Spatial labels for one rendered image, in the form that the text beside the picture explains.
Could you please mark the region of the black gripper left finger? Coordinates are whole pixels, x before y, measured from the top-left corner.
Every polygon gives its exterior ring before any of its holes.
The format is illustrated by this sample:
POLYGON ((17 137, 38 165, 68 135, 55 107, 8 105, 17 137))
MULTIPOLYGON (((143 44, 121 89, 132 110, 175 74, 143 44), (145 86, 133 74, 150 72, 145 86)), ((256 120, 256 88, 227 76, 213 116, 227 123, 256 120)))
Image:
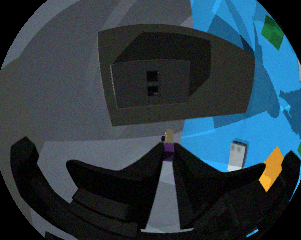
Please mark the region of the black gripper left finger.
POLYGON ((77 188, 119 203, 133 205, 141 229, 146 229, 163 163, 163 143, 151 148, 121 171, 94 167, 78 160, 67 160, 66 168, 77 188))

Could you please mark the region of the orange flat square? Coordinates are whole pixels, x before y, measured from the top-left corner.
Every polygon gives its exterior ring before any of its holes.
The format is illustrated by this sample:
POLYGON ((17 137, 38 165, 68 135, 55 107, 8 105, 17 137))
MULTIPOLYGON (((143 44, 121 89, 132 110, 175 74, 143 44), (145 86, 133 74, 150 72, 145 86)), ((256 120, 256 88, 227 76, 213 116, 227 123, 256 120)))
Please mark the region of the orange flat square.
POLYGON ((262 187, 265 188, 265 191, 269 191, 271 184, 274 183, 277 176, 282 171, 282 153, 281 149, 274 148, 274 151, 271 152, 271 155, 267 157, 265 160, 266 167, 265 172, 262 173, 262 176, 259 177, 259 181, 261 181, 262 187))

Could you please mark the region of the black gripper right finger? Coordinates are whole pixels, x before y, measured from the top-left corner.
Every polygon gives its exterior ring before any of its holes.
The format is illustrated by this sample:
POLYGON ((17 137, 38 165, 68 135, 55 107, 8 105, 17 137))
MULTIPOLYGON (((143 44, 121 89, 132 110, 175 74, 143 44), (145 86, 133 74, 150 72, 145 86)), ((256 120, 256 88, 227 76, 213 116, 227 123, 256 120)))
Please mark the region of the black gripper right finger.
POLYGON ((174 143, 174 151, 171 165, 181 229, 193 228, 194 221, 205 215, 223 193, 253 183, 265 172, 266 164, 263 163, 233 172, 221 172, 198 159, 179 143, 174 143))

